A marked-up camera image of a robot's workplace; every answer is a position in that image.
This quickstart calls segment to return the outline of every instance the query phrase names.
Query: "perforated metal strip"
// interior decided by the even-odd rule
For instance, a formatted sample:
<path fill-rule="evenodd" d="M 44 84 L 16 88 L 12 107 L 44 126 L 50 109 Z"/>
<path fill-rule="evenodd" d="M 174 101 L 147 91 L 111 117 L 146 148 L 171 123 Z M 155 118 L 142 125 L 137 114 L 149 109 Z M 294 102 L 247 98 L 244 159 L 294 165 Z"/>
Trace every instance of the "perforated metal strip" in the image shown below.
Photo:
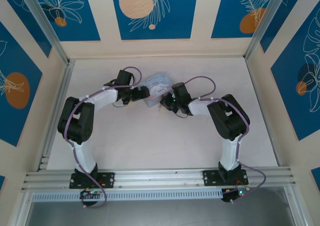
<path fill-rule="evenodd" d="M 192 200 L 222 199 L 221 189 L 184 189 L 184 190 L 117 190 L 107 191 L 108 201 L 141 201 L 141 200 Z M 32 202 L 78 202 L 80 192 L 37 192 Z M 104 195 L 95 195 L 86 201 L 103 201 Z"/>

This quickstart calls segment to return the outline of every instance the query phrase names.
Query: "white table surface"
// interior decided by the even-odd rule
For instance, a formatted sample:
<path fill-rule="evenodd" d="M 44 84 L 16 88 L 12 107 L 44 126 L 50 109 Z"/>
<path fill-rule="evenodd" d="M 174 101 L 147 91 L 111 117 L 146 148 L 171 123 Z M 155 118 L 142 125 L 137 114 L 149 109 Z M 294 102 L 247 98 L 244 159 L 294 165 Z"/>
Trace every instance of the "white table surface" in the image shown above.
<path fill-rule="evenodd" d="M 135 57 L 77 60 L 67 97 L 89 95 L 127 66 L 138 67 L 143 79 L 164 72 L 173 83 L 195 76 L 216 82 L 214 97 L 232 94 L 250 118 L 250 132 L 242 140 L 239 159 L 249 166 L 277 166 L 274 151 L 242 57 Z M 204 78 L 188 83 L 191 97 L 212 90 Z M 123 108 L 108 105 L 97 112 L 92 134 L 92 154 L 99 169 L 182 169 L 217 167 L 222 138 L 210 116 L 182 119 L 143 100 Z M 48 170 L 72 170 L 75 160 L 62 135 L 55 135 Z"/>

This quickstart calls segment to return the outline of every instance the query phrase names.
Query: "cream wall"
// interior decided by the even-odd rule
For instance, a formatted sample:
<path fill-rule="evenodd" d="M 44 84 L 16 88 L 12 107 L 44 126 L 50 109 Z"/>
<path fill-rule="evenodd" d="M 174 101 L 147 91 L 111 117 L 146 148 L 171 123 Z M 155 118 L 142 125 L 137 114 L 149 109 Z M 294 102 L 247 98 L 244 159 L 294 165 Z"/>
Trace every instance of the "cream wall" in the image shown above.
<path fill-rule="evenodd" d="M 33 171 L 38 163 L 65 67 L 53 50 L 49 58 L 45 56 L 7 0 L 0 0 L 0 9 L 0 22 L 42 71 L 18 147 L 0 140 L 0 175 L 6 178 L 0 196 L 0 225 L 5 226 L 14 211 L 26 172 Z"/>
<path fill-rule="evenodd" d="M 62 42 L 72 59 L 177 56 L 243 55 L 248 38 L 211 39 L 221 0 L 196 0 L 190 39 L 122 41 L 113 0 L 88 0 L 101 41 Z"/>
<path fill-rule="evenodd" d="M 320 192 L 311 169 L 320 166 L 320 130 L 298 141 L 271 67 L 318 2 L 319 0 L 298 0 L 266 53 L 263 54 L 258 46 L 248 60 L 280 161 L 291 167 L 314 225 L 320 225 Z"/>

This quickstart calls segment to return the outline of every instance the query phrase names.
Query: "transparent plastic object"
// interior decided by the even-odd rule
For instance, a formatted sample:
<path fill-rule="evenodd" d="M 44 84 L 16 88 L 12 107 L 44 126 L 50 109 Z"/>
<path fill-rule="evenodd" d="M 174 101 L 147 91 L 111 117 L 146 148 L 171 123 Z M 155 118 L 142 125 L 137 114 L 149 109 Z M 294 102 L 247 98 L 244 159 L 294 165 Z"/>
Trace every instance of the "transparent plastic object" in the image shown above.
<path fill-rule="evenodd" d="M 145 98 L 144 102 L 148 107 L 158 104 L 161 96 L 171 91 L 172 82 L 165 73 L 158 73 L 148 78 L 139 85 L 149 89 L 150 97 Z"/>

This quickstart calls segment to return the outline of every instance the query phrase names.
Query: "purple cable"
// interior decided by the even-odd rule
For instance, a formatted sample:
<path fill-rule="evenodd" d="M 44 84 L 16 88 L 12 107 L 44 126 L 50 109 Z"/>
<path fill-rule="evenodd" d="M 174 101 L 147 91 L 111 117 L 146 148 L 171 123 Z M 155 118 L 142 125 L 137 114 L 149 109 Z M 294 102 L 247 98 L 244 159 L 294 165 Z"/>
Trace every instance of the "purple cable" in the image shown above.
<path fill-rule="evenodd" d="M 193 77 L 193 78 L 189 79 L 187 82 L 185 82 L 184 84 L 186 85 L 186 84 L 189 83 L 190 81 L 195 80 L 195 79 L 198 79 L 198 78 L 204 78 L 204 79 L 210 80 L 210 81 L 213 83 L 213 86 L 214 86 L 214 87 L 213 87 L 213 90 L 212 90 L 211 92 L 206 93 L 206 94 L 200 96 L 200 98 L 205 97 L 205 96 L 208 96 L 208 95 L 212 94 L 212 93 L 216 90 L 216 83 L 215 83 L 215 81 L 213 81 L 211 78 L 209 78 L 209 77 L 207 77 L 207 76 L 196 76 L 196 77 Z"/>
<path fill-rule="evenodd" d="M 68 139 L 68 137 L 67 137 L 67 132 L 68 132 L 68 129 L 69 129 L 69 126 L 70 126 L 71 119 L 73 118 L 73 115 L 75 114 L 76 110 L 79 108 L 79 106 L 80 106 L 84 101 L 86 101 L 86 100 L 88 100 L 89 98 L 91 98 L 91 97 L 93 97 L 93 96 L 95 96 L 95 95 L 97 95 L 97 94 L 99 94 L 99 93 L 102 93 L 102 92 L 104 92 L 104 91 L 111 90 L 111 89 L 115 89 L 115 88 L 130 88 L 130 87 L 137 86 L 137 85 L 141 82 L 142 73 L 141 73 L 141 71 L 140 71 L 138 68 L 133 67 L 133 66 L 129 66 L 129 67 L 125 67 L 123 70 L 127 70 L 127 69 L 135 69 L 135 70 L 137 70 L 137 71 L 139 72 L 140 78 L 139 78 L 138 82 L 134 83 L 133 85 L 117 85 L 117 86 L 112 86 L 112 87 L 108 87 L 108 88 L 106 88 L 106 89 L 100 89 L 100 90 L 98 90 L 97 92 L 94 92 L 94 93 L 90 94 L 88 97 L 85 97 L 84 99 L 82 99 L 80 102 L 77 103 L 77 105 L 76 105 L 76 106 L 74 107 L 74 109 L 71 111 L 70 116 L 69 116 L 69 118 L 68 118 L 68 120 L 67 120 L 67 122 L 66 122 L 66 125 L 65 125 L 65 129 L 64 129 L 64 133 L 63 133 L 63 138 L 64 138 L 65 141 L 67 141 L 67 142 L 71 145 L 75 162 L 78 164 L 79 168 L 83 171 L 83 173 L 84 173 L 89 179 L 91 179 L 91 180 L 99 187 L 99 189 L 102 190 L 102 193 L 103 193 L 103 195 L 104 195 L 104 201 L 103 201 L 103 203 L 102 203 L 101 205 L 98 205 L 98 206 L 88 206 L 87 208 L 90 208 L 90 209 L 97 209 L 97 208 L 101 208 L 102 206 L 104 206 L 104 205 L 106 204 L 106 202 L 107 202 L 107 194 L 106 194 L 106 192 L 105 192 L 105 189 L 104 189 L 87 171 L 85 171 L 85 169 L 84 169 L 84 168 L 82 167 L 82 165 L 80 164 L 79 159 L 78 159 L 77 154 L 76 154 L 75 145 L 74 145 L 73 142 L 71 142 L 71 141 Z M 85 204 L 84 204 L 84 199 L 86 198 L 87 195 L 85 195 L 85 196 L 82 198 L 82 200 L 81 200 L 81 203 L 83 204 L 84 207 L 86 207 Z"/>
<path fill-rule="evenodd" d="M 213 99 L 203 98 L 203 99 L 201 99 L 201 100 L 202 100 L 202 101 L 209 101 L 209 100 L 212 100 L 212 101 L 221 101 L 221 102 L 227 104 L 228 106 L 230 106 L 231 108 L 233 108 L 233 110 L 240 116 L 240 118 L 243 120 L 243 122 L 244 122 L 244 124 L 245 124 L 245 126 L 246 126 L 246 131 L 245 131 L 245 133 L 242 134 L 242 135 L 238 138 L 238 141 L 237 141 L 237 144 L 236 144 L 235 159 L 236 159 L 236 161 L 237 161 L 241 166 L 243 166 L 243 167 L 245 167 L 245 168 L 247 168 L 247 169 L 256 171 L 256 172 L 262 174 L 262 176 L 263 176 L 263 181 L 262 181 L 257 187 L 255 187 L 254 189 L 246 192 L 246 193 L 244 194 L 244 196 L 246 196 L 247 194 L 249 194 L 249 193 L 257 190 L 258 188 L 260 188 L 260 187 L 266 182 L 266 180 L 267 180 L 267 176 L 265 175 L 264 172 L 262 172 L 262 171 L 259 170 L 259 169 L 256 169 L 256 168 L 247 166 L 247 165 L 245 165 L 245 164 L 243 164 L 242 162 L 239 161 L 240 141 L 243 139 L 244 136 L 246 136 L 246 135 L 249 133 L 249 130 L 250 130 L 249 123 L 247 122 L 245 116 L 243 116 L 243 114 L 239 111 L 239 109 L 236 108 L 236 106 L 234 106 L 232 103 L 230 103 L 229 101 L 227 101 L 227 100 L 225 100 L 225 99 L 223 99 L 223 98 L 213 98 Z M 239 200 L 239 199 L 241 199 L 241 198 L 243 198 L 243 197 L 239 197 L 239 198 L 233 200 L 233 202 L 234 202 L 234 201 L 237 201 L 237 200 Z"/>

